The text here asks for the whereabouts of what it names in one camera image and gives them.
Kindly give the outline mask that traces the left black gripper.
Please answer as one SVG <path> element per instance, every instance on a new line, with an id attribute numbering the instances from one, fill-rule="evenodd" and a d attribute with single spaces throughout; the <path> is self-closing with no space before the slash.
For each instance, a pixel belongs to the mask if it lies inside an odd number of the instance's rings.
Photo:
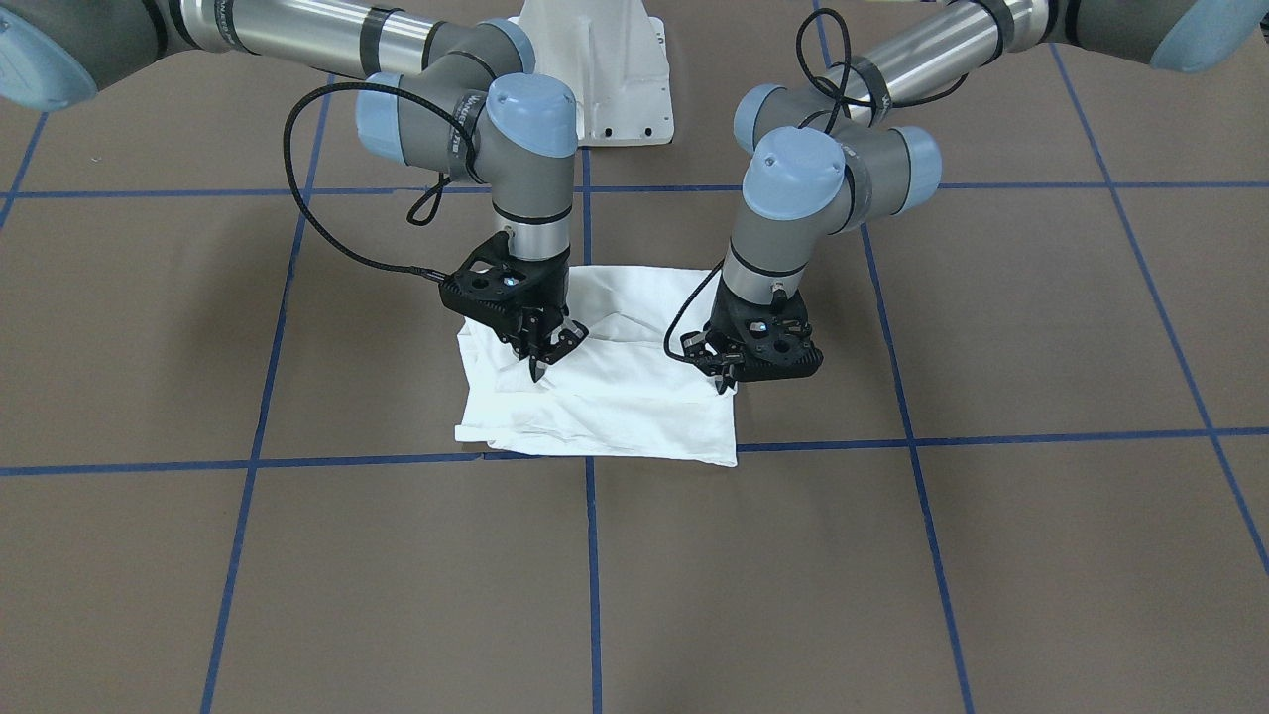
<path id="1" fill-rule="evenodd" d="M 721 285 L 704 328 L 684 337 L 684 360 L 714 370 L 716 392 L 726 394 L 737 383 L 808 378 L 824 356 L 801 293 L 778 289 L 772 303 L 758 304 Z"/>

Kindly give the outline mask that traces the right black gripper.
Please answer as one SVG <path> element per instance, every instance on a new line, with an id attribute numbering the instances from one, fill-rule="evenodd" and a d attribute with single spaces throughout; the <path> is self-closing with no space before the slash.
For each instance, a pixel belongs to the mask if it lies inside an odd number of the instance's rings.
<path id="1" fill-rule="evenodd" d="M 569 315 L 569 257 L 563 249 L 544 261 L 513 257 L 511 236 L 496 232 L 440 284 L 445 307 L 489 326 L 500 342 L 527 360 L 530 382 L 547 365 L 574 353 L 588 328 Z"/>

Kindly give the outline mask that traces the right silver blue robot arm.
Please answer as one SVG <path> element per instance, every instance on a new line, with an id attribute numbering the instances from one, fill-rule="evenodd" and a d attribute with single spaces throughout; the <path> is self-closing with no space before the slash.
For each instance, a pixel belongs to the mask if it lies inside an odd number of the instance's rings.
<path id="1" fill-rule="evenodd" d="M 496 230 L 456 271 L 360 257 L 437 282 L 445 307 L 489 326 L 532 380 L 586 339 L 567 306 L 577 151 L 569 86 L 536 72 L 530 37 L 508 19 L 462 27 L 357 1 L 5 1 L 3 95 L 63 110 L 187 51 L 293 60 L 355 94 L 355 126 L 377 157 L 487 185 Z"/>

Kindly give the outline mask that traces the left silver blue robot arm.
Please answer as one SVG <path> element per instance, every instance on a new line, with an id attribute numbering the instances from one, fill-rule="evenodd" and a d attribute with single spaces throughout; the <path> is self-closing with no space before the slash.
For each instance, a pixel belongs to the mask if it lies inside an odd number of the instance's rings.
<path id="1" fill-rule="evenodd" d="M 742 383 L 808 378 L 822 365 L 799 285 L 820 238 L 901 216 L 938 190 L 937 141 L 890 126 L 938 101 L 975 68 L 1038 44 L 1067 44 L 1154 68 L 1195 74 L 1228 58 L 1266 14 L 1264 1 L 950 1 L 817 74 L 765 84 L 739 103 L 733 134 L 750 162 L 742 203 L 703 328 L 680 339 L 689 363 L 725 394 Z"/>

